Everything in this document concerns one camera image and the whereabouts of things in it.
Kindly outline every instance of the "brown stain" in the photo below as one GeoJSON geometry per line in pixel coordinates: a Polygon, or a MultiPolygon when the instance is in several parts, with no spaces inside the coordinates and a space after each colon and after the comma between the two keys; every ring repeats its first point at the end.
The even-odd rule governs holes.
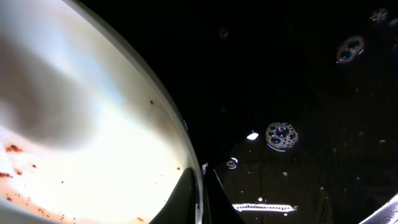
{"type": "Polygon", "coordinates": [[[10,174],[4,173],[4,172],[0,172],[0,177],[10,177],[10,174]]]}
{"type": "Polygon", "coordinates": [[[15,172],[16,174],[18,174],[18,175],[22,175],[22,171],[19,170],[19,169],[14,169],[14,172],[15,172]]]}
{"type": "Polygon", "coordinates": [[[12,144],[6,148],[6,152],[20,153],[20,152],[24,152],[24,151],[22,149],[18,148],[18,146],[12,144]]]}

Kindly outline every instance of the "white bowl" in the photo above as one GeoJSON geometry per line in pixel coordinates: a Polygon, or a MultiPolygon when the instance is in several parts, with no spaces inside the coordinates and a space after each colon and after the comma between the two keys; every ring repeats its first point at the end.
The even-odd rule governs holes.
{"type": "Polygon", "coordinates": [[[149,223],[187,167],[202,199],[168,93],[82,7],[0,1],[0,172],[10,175],[0,177],[2,224],[149,223]]]}

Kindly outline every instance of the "orange speck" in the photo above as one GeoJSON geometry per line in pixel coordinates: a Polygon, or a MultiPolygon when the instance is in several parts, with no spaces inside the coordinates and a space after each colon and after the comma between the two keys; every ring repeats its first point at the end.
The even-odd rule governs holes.
{"type": "Polygon", "coordinates": [[[16,153],[18,153],[18,152],[23,152],[23,150],[18,148],[16,145],[12,144],[12,145],[10,145],[10,146],[8,146],[6,148],[6,152],[16,152],[16,153]]]}
{"type": "Polygon", "coordinates": [[[22,171],[21,171],[21,170],[19,170],[19,169],[14,169],[14,171],[15,171],[16,174],[22,175],[22,171]]]}
{"type": "Polygon", "coordinates": [[[0,172],[0,177],[10,177],[10,175],[8,173],[0,172]]]}

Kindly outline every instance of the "brown food residue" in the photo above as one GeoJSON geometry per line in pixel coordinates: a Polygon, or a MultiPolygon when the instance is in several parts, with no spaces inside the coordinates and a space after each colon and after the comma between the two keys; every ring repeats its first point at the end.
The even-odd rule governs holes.
{"type": "Polygon", "coordinates": [[[8,173],[0,172],[0,177],[10,177],[8,173]]]}
{"type": "Polygon", "coordinates": [[[22,175],[22,171],[21,171],[21,170],[19,170],[19,169],[14,169],[14,171],[15,171],[16,174],[22,175]]]}
{"type": "Polygon", "coordinates": [[[22,149],[18,148],[16,145],[10,145],[6,148],[6,152],[23,152],[22,149]]]}

